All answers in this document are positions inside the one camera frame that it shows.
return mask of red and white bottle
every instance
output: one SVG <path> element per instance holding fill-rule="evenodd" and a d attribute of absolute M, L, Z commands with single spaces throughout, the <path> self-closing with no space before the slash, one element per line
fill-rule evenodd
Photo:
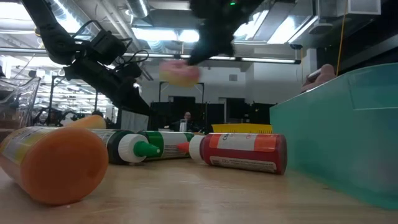
<path fill-rule="evenodd" d="M 218 134 L 195 136 L 178 145 L 191 158 L 211 166 L 284 174 L 286 139 L 281 134 Z"/>

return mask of squeeze bottle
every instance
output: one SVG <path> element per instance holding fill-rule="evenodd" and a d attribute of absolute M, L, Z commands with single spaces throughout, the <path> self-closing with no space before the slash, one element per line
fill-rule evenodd
<path fill-rule="evenodd" d="M 178 133 L 167 131 L 140 131 L 138 134 L 145 136 L 150 144 L 159 147 L 160 154 L 147 156 L 146 160 L 187 158 L 188 152 L 177 149 L 177 145 L 190 141 L 193 133 Z"/>
<path fill-rule="evenodd" d="M 87 129 L 28 127 L 0 144 L 0 165 L 33 200 L 65 205 L 81 200 L 102 181 L 108 153 Z"/>
<path fill-rule="evenodd" d="M 109 162 L 124 165 L 142 162 L 147 156 L 160 156 L 160 149 L 132 131 L 112 129 L 89 129 L 102 139 L 108 149 Z"/>
<path fill-rule="evenodd" d="M 91 115 L 69 123 L 65 127 L 106 129 L 106 122 L 100 115 Z"/>
<path fill-rule="evenodd" d="M 191 158 L 211 166 L 284 174 L 286 139 L 281 134 L 218 134 L 195 136 L 178 145 Z"/>

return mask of ceiling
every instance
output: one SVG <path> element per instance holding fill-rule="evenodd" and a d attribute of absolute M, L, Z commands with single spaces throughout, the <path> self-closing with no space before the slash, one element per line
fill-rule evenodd
<path fill-rule="evenodd" d="M 132 19 L 132 12 L 129 10 L 126 0 L 48 1 L 51 2 L 53 11 L 56 10 L 59 23 L 69 33 L 76 32 L 82 23 L 94 19 L 119 38 L 133 36 L 139 49 L 168 54 L 189 54 L 198 38 L 195 29 L 200 20 L 192 16 L 188 8 L 188 1 L 148 0 L 149 15 L 142 19 Z M 289 47 L 288 41 L 293 39 L 294 35 L 301 30 L 304 32 L 292 44 L 302 44 L 305 47 L 324 47 L 338 44 L 339 30 L 342 24 L 341 16 L 322 17 L 321 14 L 314 15 L 313 11 L 316 7 L 314 8 L 313 0 L 297 0 L 296 2 L 296 4 L 292 4 L 286 3 L 286 1 L 265 0 L 253 12 L 250 21 L 243 24 L 235 33 L 236 55 L 240 57 L 296 58 L 297 53 Z M 371 19 L 371 16 L 349 17 L 346 35 L 355 32 Z M 313 26 L 322 22 L 332 24 L 331 31 L 321 35 L 308 33 L 308 30 Z M 21 4 L 0 0 L 1 47 L 42 47 L 41 38 L 34 34 L 34 29 L 35 24 Z M 95 33 L 95 27 L 91 27 L 85 35 L 90 37 Z M 62 65 L 51 62 L 47 57 L 32 57 L 32 55 L 4 56 L 1 60 L 7 61 L 9 67 L 12 67 L 10 69 L 12 75 L 19 73 L 19 78 L 27 78 L 29 70 L 39 69 L 46 78 L 44 78 L 44 84 L 39 89 L 38 103 L 43 106 L 48 103 L 46 99 L 48 99 L 49 89 L 46 85 L 51 82 L 51 75 L 61 72 Z M 150 59 L 142 67 L 158 65 L 159 62 L 159 59 Z M 204 67 L 235 67 L 241 68 L 243 72 L 249 67 L 248 63 L 211 60 L 200 65 Z M 63 82 L 55 89 L 56 93 L 63 93 L 66 98 L 60 98 L 59 105 L 70 105 L 70 108 L 75 108 L 82 102 L 74 100 L 73 97 L 78 94 L 82 94 L 83 97 L 95 94 L 95 90 L 91 87 L 84 86 L 86 83 L 73 80 L 67 81 L 67 83 L 63 80 Z M 83 84 L 83 86 L 79 86 L 75 90 L 70 88 L 77 84 Z M 110 105 L 110 102 L 102 96 L 100 98 L 100 109 L 104 110 L 107 105 Z M 93 103 L 90 100 L 86 100 L 83 104 L 93 108 Z"/>

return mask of wooden table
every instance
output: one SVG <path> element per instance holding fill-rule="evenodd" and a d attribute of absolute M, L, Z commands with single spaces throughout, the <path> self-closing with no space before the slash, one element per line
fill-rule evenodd
<path fill-rule="evenodd" d="M 79 203 L 30 200 L 0 170 L 0 223 L 398 223 L 382 210 L 295 172 L 285 176 L 194 164 L 190 159 L 110 166 Z"/>

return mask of plastic container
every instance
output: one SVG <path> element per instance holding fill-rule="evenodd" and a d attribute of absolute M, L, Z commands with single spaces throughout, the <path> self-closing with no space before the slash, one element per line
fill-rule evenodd
<path fill-rule="evenodd" d="M 101 139 L 86 129 L 28 127 L 0 144 L 0 165 L 33 200 L 65 205 L 100 184 L 108 153 Z"/>
<path fill-rule="evenodd" d="M 40 78 L 0 79 L 0 142 L 13 131 L 30 126 Z"/>
<path fill-rule="evenodd" d="M 211 166 L 284 174 L 286 140 L 280 134 L 215 134 L 195 136 L 178 145 L 191 158 Z"/>
<path fill-rule="evenodd" d="M 398 63 L 345 73 L 270 109 L 289 169 L 398 209 Z"/>
<path fill-rule="evenodd" d="M 148 140 L 132 131 L 89 129 L 102 139 L 108 149 L 109 162 L 124 165 L 142 162 L 147 156 L 160 156 L 160 149 L 148 144 Z"/>
<path fill-rule="evenodd" d="M 146 160 L 188 158 L 189 154 L 177 149 L 177 145 L 190 141 L 191 138 L 194 137 L 193 133 L 165 131 L 140 131 L 138 134 L 145 136 L 150 144 L 160 149 L 160 155 L 147 156 Z"/>
<path fill-rule="evenodd" d="M 106 122 L 100 115 L 91 115 L 65 125 L 65 127 L 106 129 Z"/>
<path fill-rule="evenodd" d="M 212 124 L 215 133 L 256 133 L 272 134 L 268 124 Z"/>

